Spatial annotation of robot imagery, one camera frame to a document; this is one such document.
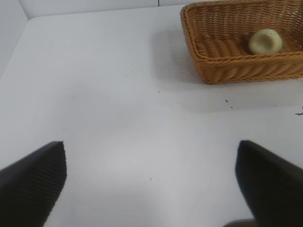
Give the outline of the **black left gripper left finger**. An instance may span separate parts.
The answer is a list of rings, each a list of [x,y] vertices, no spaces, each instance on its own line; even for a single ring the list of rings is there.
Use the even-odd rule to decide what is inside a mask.
[[[50,142],[0,171],[0,225],[42,227],[67,178],[64,144]]]

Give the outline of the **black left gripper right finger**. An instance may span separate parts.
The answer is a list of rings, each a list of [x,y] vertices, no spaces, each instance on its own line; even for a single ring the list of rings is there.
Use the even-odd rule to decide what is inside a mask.
[[[250,140],[242,140],[235,175],[256,226],[303,225],[301,168]]]

